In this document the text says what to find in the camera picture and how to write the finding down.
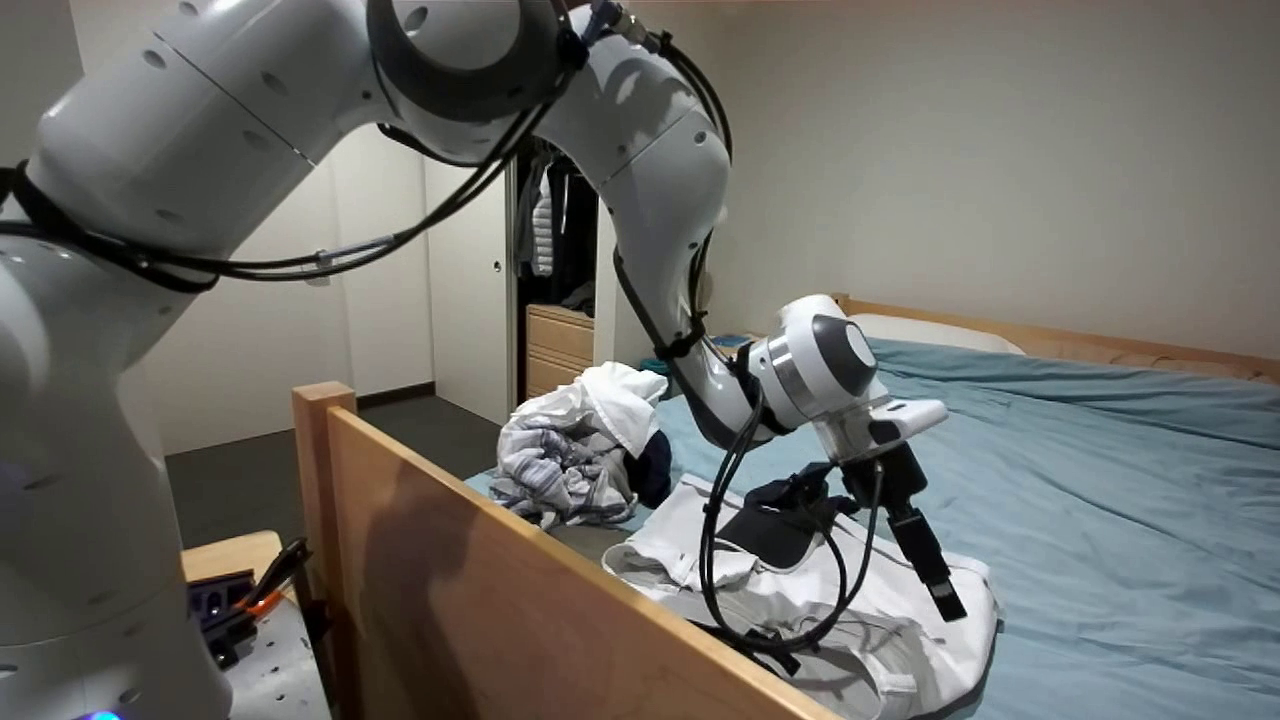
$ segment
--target white cloth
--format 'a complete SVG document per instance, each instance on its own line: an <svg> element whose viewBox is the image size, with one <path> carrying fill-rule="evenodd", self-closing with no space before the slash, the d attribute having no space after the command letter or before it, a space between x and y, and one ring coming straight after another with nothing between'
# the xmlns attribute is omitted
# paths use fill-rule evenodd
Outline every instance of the white cloth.
<svg viewBox="0 0 1280 720"><path fill-rule="evenodd" d="M523 401L497 440L497 484L517 511L629 521L625 451L638 456L657 433L657 373L595 364L549 397Z"/></svg>
<svg viewBox="0 0 1280 720"><path fill-rule="evenodd" d="M704 505L704 484L679 479L634 536L598 558L604 573L686 622L704 622L696 575ZM718 523L726 523L735 509L738 501L726 498ZM863 527L841 518L830 536L851 575L863 558ZM968 609L964 622L946 625L900 550L881 536L870 550L875 551L860 598L845 613L841 631L822 639L822 648L834 644L846 654L863 676L822 657L819 666L829 666L829 676L807 676L811 692L834 711L881 720L945 711L978 690L997 654L998 605L988 587L988 568L968 558L946 558L953 586ZM715 551L715 587L724 587L731 605L748 609L750 625L797 625L822 618L834 599L834 580L834 561L822 545L811 545L797 568L769 568L748 551ZM841 671L846 676L846 690L822 696Z"/></svg>

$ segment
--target bed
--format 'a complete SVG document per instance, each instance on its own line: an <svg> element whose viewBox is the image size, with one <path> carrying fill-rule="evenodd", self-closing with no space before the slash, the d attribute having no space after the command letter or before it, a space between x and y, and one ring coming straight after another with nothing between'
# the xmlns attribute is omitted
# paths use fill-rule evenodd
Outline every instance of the bed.
<svg viewBox="0 0 1280 720"><path fill-rule="evenodd" d="M937 397L918 509L1005 609L970 717L1280 711L1280 364L841 295L895 397ZM312 591L353 717L830 717L298 388ZM679 471L711 478L679 401ZM735 492L817 456L790 433Z"/></svg>

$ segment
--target teal bedsheet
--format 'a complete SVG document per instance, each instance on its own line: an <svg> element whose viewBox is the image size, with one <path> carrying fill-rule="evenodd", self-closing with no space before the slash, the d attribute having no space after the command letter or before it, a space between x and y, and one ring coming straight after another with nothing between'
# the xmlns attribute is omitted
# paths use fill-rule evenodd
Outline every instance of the teal bedsheet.
<svg viewBox="0 0 1280 720"><path fill-rule="evenodd" d="M1280 717L1280 388L870 346L893 397L937 397L918 509L1005 605L976 717ZM676 470L718 451L661 405ZM750 451L731 492L817 459Z"/></svg>

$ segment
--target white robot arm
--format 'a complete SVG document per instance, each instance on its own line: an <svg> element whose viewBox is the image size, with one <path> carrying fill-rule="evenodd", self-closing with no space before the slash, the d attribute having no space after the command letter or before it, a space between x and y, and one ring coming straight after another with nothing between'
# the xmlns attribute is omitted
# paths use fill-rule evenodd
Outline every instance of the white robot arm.
<svg viewBox="0 0 1280 720"><path fill-rule="evenodd" d="M480 169L445 212L346 253L231 263L353 129L387 124ZM724 218L726 148L631 17L595 0L178 0L39 124L0 176L0 717L226 717L184 618L161 459L120 411L127 373L217 277L368 263L543 138L611 207L618 282L711 444L819 425L834 463L883 456L938 405L870 405L875 361L822 295L718 361L693 282Z"/></svg>

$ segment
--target door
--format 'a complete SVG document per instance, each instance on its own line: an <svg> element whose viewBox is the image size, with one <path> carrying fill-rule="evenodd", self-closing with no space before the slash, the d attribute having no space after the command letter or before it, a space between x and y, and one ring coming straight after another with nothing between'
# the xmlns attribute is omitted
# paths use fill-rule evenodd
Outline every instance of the door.
<svg viewBox="0 0 1280 720"><path fill-rule="evenodd" d="M435 207L469 173L427 165ZM517 397L517 316L507 274L507 182L427 233L435 397L503 425Z"/></svg>

